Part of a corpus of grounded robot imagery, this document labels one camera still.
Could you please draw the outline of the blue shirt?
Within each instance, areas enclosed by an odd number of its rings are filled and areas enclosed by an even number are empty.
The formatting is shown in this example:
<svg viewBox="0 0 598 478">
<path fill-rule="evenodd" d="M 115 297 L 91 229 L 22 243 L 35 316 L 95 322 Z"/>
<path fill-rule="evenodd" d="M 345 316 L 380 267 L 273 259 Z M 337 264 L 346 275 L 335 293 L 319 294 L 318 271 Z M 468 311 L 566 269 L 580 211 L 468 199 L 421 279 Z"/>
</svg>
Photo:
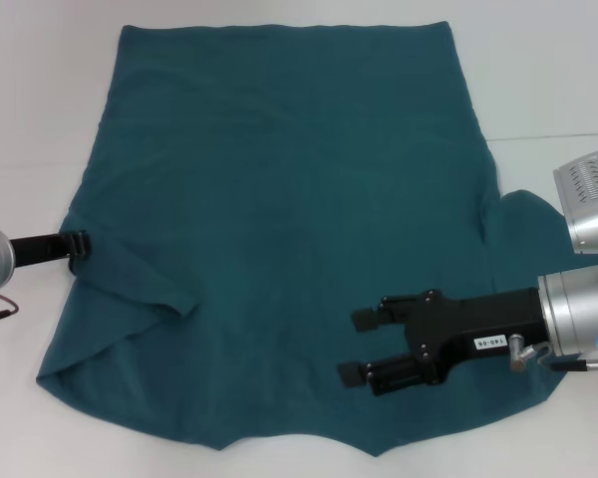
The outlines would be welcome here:
<svg viewBox="0 0 598 478">
<path fill-rule="evenodd" d="M 461 364 L 375 397 L 337 366 L 402 353 L 358 308 L 532 287 L 572 268 L 562 216 L 501 194 L 445 22 L 121 31 L 63 226 L 91 256 L 38 384 L 77 410 L 222 449 L 318 435 L 378 456 L 544 401 L 561 375 Z"/>
</svg>

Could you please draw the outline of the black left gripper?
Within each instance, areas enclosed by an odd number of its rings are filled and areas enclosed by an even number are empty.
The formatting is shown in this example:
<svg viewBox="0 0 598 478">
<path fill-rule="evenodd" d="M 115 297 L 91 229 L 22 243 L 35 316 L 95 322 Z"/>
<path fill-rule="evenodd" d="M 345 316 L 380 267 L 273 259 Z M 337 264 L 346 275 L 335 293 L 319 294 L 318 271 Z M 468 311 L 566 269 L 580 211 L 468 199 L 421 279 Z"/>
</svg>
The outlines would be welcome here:
<svg viewBox="0 0 598 478">
<path fill-rule="evenodd" d="M 69 257 L 69 270 L 74 273 L 78 262 L 90 257 L 90 239 L 85 230 L 69 233 L 69 247 L 61 234 L 11 239 L 15 266 L 26 267 Z"/>
</svg>

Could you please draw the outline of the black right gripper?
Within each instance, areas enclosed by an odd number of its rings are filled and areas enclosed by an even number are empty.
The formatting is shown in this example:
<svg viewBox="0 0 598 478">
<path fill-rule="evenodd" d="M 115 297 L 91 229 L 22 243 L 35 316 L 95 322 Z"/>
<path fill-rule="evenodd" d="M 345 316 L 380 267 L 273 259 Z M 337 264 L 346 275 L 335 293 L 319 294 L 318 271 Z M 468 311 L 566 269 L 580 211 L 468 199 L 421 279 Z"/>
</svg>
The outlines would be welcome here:
<svg viewBox="0 0 598 478">
<path fill-rule="evenodd" d="M 470 299 L 450 299 L 439 291 L 385 296 L 376 308 L 354 311 L 351 320 L 357 333 L 400 326 L 410 349 L 409 356 L 337 365 L 346 388 L 368 386 L 373 395 L 441 384 L 464 361 L 507 355 L 513 335 L 527 345 L 547 340 L 535 288 Z"/>
</svg>

